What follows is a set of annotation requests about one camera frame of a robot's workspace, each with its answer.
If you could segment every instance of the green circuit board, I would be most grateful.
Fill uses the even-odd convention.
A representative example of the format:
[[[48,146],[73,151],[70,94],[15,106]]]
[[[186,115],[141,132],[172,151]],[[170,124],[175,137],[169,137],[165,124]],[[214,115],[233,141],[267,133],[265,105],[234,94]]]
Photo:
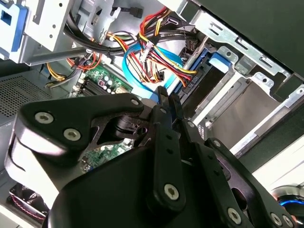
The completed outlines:
[[[91,171],[105,162],[123,154],[132,148],[133,141],[125,139],[120,144],[107,145],[88,151],[81,160],[81,169],[84,173]]]
[[[121,80],[119,77],[111,74],[108,70],[101,65],[97,66],[93,70],[86,72],[86,76],[92,79],[100,87],[106,86],[115,93],[131,92],[132,87]]]

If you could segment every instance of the black plastic bracket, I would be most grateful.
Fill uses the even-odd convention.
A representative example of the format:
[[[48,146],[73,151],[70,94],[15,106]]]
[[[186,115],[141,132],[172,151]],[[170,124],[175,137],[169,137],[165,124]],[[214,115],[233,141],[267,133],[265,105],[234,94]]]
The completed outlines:
[[[172,130],[168,108],[156,105],[151,114],[149,139],[153,148],[152,192],[147,197],[149,209],[163,219],[181,212],[186,205],[182,178],[179,134]]]
[[[14,133],[31,150],[58,164],[72,165],[78,162],[83,152],[94,150],[104,143],[118,143],[122,140],[103,134],[106,126],[113,123],[113,119],[125,115],[139,116],[143,110],[141,101],[132,94],[35,102],[21,107]],[[35,119],[39,112],[49,113],[53,122],[39,123]],[[68,140],[64,136],[66,129],[76,129],[81,134],[80,139]]]
[[[240,210],[238,203],[226,181],[222,168],[214,154],[214,151],[204,145],[204,141],[199,135],[197,127],[189,120],[183,120],[183,131],[185,132],[188,143],[188,151],[191,151],[191,157],[194,167],[197,169],[197,176],[203,183],[206,183],[206,190],[213,202],[209,204],[208,213],[214,219],[214,224],[218,227],[238,227],[242,224],[244,227],[253,227],[249,219]],[[235,223],[229,217],[229,210],[233,210],[239,223]]]
[[[288,228],[283,216],[287,216],[290,221],[293,221],[294,227],[296,227],[287,211],[277,203],[221,141],[209,138],[205,145],[216,151],[217,158],[229,169],[231,173],[231,179],[228,181],[230,188],[239,189],[243,193],[247,202],[247,212],[254,227]],[[271,217],[272,214],[278,216],[282,225],[275,224]]]

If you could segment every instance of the ventilation grille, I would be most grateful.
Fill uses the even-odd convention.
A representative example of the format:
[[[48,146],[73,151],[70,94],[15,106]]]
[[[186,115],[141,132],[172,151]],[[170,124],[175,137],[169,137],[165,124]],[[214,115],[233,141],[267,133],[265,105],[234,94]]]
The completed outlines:
[[[205,129],[200,124],[198,125],[199,134],[202,137],[203,140],[205,140]]]
[[[0,114],[13,117],[19,108],[33,101],[52,99],[23,76],[0,80]]]

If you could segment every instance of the silver screw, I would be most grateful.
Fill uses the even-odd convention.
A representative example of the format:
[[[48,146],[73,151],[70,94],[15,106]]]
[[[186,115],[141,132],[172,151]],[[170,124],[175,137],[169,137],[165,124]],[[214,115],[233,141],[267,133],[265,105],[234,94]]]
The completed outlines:
[[[54,121],[54,117],[50,113],[40,112],[35,114],[35,120],[42,124],[50,124]]]
[[[78,141],[81,138],[81,134],[79,131],[73,128],[68,128],[63,132],[63,135],[66,139],[71,141]]]
[[[283,219],[289,227],[294,227],[292,221],[286,215],[283,215]]]
[[[171,200],[177,200],[180,196],[179,191],[177,188],[172,184],[166,184],[164,187],[165,194],[171,199]]]
[[[278,226],[282,225],[281,219],[275,213],[271,213],[270,215],[274,223],[276,223]]]
[[[134,99],[131,99],[131,102],[134,104],[134,105],[139,105],[138,101],[134,100]]]
[[[233,208],[228,208],[227,210],[229,217],[235,224],[241,224],[242,218],[240,217],[239,213],[233,209]]]
[[[163,112],[163,113],[167,113],[167,111],[166,110],[164,110],[163,108],[161,108],[161,111]]]
[[[188,122],[188,125],[190,126],[190,127],[194,127],[195,125],[194,125],[194,123],[192,123],[192,122]]]
[[[214,144],[215,144],[216,146],[220,147],[219,141],[214,140],[213,142],[214,142]]]

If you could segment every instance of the metal sheet panel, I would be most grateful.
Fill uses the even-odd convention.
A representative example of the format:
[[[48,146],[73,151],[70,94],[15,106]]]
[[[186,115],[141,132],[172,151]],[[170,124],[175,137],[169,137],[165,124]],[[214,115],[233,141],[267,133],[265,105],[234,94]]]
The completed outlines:
[[[38,71],[0,78],[0,171],[10,141],[13,120],[19,108],[28,102],[57,99],[68,94],[60,87],[44,88],[48,79]]]
[[[232,148],[278,105],[279,103],[264,93],[259,86],[251,83],[214,122],[214,137],[220,139],[228,148]]]
[[[196,0],[231,28],[304,75],[304,1]]]

